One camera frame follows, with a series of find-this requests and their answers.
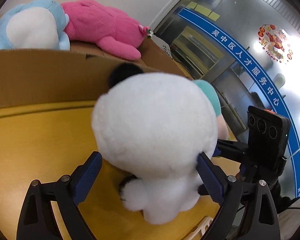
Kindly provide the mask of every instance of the metal screw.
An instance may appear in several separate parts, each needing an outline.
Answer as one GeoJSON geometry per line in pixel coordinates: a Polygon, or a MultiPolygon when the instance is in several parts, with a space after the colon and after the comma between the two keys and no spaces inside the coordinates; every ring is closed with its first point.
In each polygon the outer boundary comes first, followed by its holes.
{"type": "Polygon", "coordinates": [[[70,176],[69,175],[63,175],[62,177],[61,177],[61,180],[63,181],[63,182],[66,182],[66,181],[68,181],[70,179],[70,176]]]}
{"type": "Polygon", "coordinates": [[[34,187],[37,186],[38,184],[39,184],[39,181],[37,179],[35,179],[31,182],[31,186],[34,186],[34,187]]]}
{"type": "Polygon", "coordinates": [[[230,182],[236,182],[237,181],[237,179],[235,178],[235,176],[232,176],[232,175],[228,176],[228,180],[230,182]]]}
{"type": "Polygon", "coordinates": [[[262,179],[262,180],[259,180],[259,184],[264,187],[265,185],[267,185],[267,183],[262,179]]]}

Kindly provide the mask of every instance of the glass wall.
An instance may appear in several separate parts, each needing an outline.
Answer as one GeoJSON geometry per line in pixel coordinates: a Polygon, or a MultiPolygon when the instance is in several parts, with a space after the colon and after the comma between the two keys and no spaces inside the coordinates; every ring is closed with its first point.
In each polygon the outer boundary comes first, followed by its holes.
{"type": "MultiPolygon", "coordinates": [[[[207,80],[214,86],[223,117],[238,141],[248,140],[248,106],[276,111],[279,101],[272,96],[278,93],[293,122],[291,132],[297,136],[295,144],[289,141],[285,155],[298,149],[300,15],[289,3],[181,0],[156,28],[155,35],[170,45],[173,58],[194,79],[207,80]],[[215,29],[208,31],[208,25],[215,29]],[[241,59],[239,48],[253,57],[256,68],[248,71],[254,61],[241,59]]],[[[288,160],[279,181],[283,195],[300,195],[300,153],[288,160]]]]}

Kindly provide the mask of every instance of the white plush toy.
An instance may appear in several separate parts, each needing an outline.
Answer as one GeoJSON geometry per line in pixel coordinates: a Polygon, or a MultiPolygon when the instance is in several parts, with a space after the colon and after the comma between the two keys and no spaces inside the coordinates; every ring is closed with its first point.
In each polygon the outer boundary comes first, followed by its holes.
{"type": "Polygon", "coordinates": [[[128,210],[163,224],[197,203],[197,157],[212,157],[218,127],[196,84],[166,73],[131,76],[98,99],[92,128],[103,158],[134,175],[120,188],[128,210]]]}

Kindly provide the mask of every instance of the white plush belly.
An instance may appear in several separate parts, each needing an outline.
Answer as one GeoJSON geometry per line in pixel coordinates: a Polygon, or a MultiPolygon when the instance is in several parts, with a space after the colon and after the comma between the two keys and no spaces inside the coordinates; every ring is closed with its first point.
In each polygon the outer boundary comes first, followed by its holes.
{"type": "Polygon", "coordinates": [[[42,7],[32,7],[15,14],[6,31],[16,49],[53,49],[59,42],[55,18],[42,7]]]}

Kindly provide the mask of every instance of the circular sticker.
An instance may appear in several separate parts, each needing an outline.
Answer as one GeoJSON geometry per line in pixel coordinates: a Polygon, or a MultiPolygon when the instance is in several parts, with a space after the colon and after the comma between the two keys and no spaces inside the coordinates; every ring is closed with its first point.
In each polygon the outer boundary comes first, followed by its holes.
{"type": "Polygon", "coordinates": [[[292,60],[293,48],[287,33],[273,24],[264,24],[258,31],[259,43],[275,62],[288,63],[292,60]]]}

